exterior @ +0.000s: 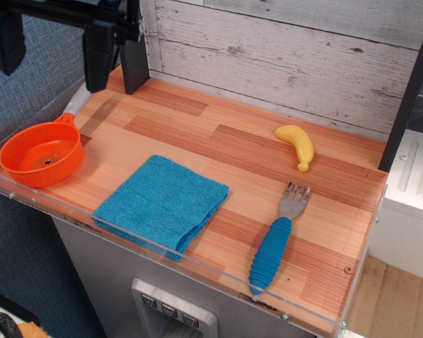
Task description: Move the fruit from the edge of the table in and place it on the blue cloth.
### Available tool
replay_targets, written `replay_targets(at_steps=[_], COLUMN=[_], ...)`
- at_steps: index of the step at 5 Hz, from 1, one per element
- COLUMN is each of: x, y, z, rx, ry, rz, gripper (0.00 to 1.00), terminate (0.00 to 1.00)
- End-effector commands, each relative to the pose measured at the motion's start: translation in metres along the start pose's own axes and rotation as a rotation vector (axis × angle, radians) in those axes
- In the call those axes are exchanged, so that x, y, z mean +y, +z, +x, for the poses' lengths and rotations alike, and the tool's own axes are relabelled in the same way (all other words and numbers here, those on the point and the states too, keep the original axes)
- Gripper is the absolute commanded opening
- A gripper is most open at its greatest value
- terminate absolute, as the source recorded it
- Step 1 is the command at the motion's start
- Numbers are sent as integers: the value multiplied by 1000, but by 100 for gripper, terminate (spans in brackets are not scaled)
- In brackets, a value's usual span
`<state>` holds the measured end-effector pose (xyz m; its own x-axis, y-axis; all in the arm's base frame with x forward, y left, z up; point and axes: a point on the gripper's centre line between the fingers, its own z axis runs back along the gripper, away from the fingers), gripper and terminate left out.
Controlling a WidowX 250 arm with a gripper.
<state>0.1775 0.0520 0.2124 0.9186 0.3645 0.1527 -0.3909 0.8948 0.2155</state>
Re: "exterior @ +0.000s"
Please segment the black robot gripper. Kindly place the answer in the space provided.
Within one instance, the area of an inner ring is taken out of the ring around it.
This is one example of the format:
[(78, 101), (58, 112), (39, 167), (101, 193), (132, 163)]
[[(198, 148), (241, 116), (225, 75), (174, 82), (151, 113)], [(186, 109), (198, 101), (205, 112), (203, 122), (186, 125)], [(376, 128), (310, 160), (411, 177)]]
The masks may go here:
[(106, 88), (117, 44), (141, 39), (139, 1), (0, 1), (0, 71), (10, 76), (26, 54), (22, 15), (83, 28), (85, 81)]

